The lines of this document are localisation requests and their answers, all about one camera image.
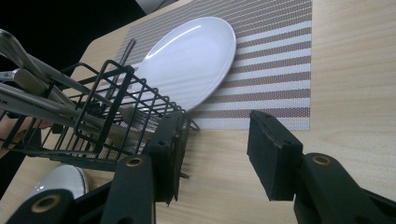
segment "striped placemat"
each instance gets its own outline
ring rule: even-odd
[[[249,111],[309,130],[312,2],[194,0],[131,28],[116,56],[137,41],[126,64],[139,67],[150,49],[180,24],[213,16],[235,31],[233,65],[220,86],[190,113],[202,129],[248,129]]]

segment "white plate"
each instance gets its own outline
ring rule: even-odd
[[[84,172],[72,165],[62,165],[47,174],[32,190],[29,198],[47,189],[68,189],[76,199],[88,192]]]
[[[136,76],[190,111],[227,75],[235,50],[235,33],[227,21],[195,19],[164,36],[139,65]]]

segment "white bowl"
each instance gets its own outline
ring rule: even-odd
[[[80,168],[72,165],[59,166],[38,182],[29,198],[48,189],[68,189],[76,199],[88,192],[87,178]]]

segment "table surface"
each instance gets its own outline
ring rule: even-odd
[[[130,27],[189,3],[178,1],[94,40],[81,61],[100,68]],[[358,184],[396,201],[396,2],[313,1],[309,132],[304,153],[339,160]],[[74,77],[83,76],[78,70]],[[269,202],[246,154],[248,131],[192,132],[177,202],[157,203],[158,223],[296,223],[292,202]],[[5,223],[59,162],[26,158],[0,202]],[[91,188],[111,180],[86,170]]]

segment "dish rack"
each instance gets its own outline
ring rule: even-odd
[[[69,99],[75,103],[75,109],[79,112],[78,118],[73,119],[74,125],[67,127],[53,123],[51,127],[42,130],[35,128],[42,120],[33,118],[21,141],[15,142],[19,128],[28,118],[28,113],[16,114],[0,105],[0,108],[4,109],[3,113],[0,112],[0,119],[4,116],[18,119],[7,137],[0,138],[2,148],[82,168],[114,171],[121,159],[145,153],[150,139],[154,136],[170,134],[157,132],[159,125],[173,125],[164,118],[177,116],[177,119],[173,119],[177,125],[172,134],[178,139],[181,138],[181,142],[184,143],[182,147],[185,147],[187,142],[189,129],[199,129],[179,105],[171,102],[169,97],[161,96],[159,90],[151,88],[145,79],[135,76],[132,66],[121,66],[108,60],[100,71],[85,63],[77,63],[62,72],[76,68],[83,68],[91,73],[90,77],[79,81],[82,85],[91,86],[90,94],[77,91],[70,93],[73,92],[71,88],[57,85],[61,91],[68,92]],[[96,100],[93,97],[95,94],[108,97],[112,106]],[[134,112],[132,121],[127,123],[123,121],[119,111],[120,108],[128,106],[132,107]],[[103,127],[99,133],[84,131],[83,127],[90,126],[85,121],[87,117],[95,117],[102,121]],[[114,126],[124,133],[111,133],[110,130]]]

